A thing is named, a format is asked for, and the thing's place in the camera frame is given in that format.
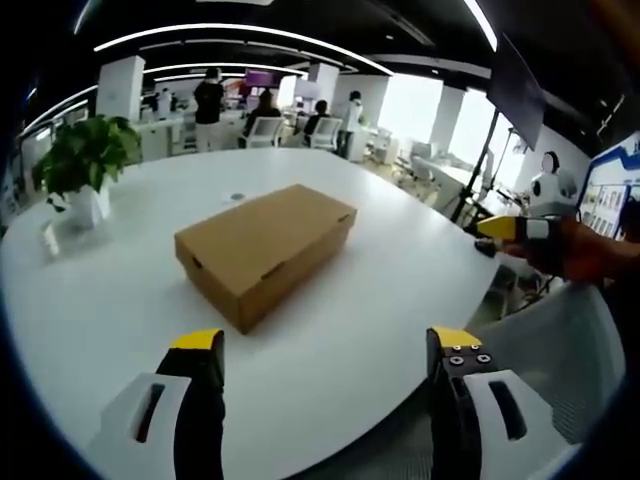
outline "green leaves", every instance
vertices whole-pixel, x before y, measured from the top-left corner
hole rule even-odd
[[[125,165],[140,158],[140,137],[129,121],[98,115],[60,127],[32,177],[36,188],[44,184],[50,194],[63,196],[84,185],[100,191],[105,175],[116,182]]]

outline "cardboard box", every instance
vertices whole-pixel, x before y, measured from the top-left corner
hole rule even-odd
[[[176,233],[176,256],[211,304],[247,333],[340,251],[355,217],[355,208],[293,185]]]

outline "white table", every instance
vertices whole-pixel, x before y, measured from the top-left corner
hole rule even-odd
[[[344,251],[251,335],[188,282],[173,233],[232,204],[304,183],[358,208]],[[425,378],[425,330],[463,327],[498,261],[382,178],[318,150],[188,155],[127,169],[99,241],[47,261],[37,204],[2,242],[12,335],[36,392],[73,445],[179,335],[226,332],[225,477],[276,479],[358,439]]]

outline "monitor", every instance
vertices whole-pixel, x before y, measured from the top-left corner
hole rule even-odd
[[[280,85],[282,74],[265,70],[247,70],[244,83],[247,87],[277,87]]]
[[[487,99],[534,150],[542,128],[544,95],[522,55],[504,34],[493,58]]]

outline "woman in black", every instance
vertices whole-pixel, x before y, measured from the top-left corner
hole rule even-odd
[[[193,93],[198,103],[196,111],[196,142],[199,152],[219,150],[222,145],[220,131],[220,107],[224,98],[224,87],[219,82],[217,68],[207,70],[204,80]]]
[[[256,118],[280,117],[281,115],[280,110],[273,106],[273,95],[269,90],[265,90],[260,94],[260,103],[258,104],[258,108],[249,114],[247,123],[244,125],[242,135],[247,137],[251,133],[251,128],[253,128],[253,124],[256,123]],[[246,148],[247,141],[244,138],[239,138],[238,147]]]

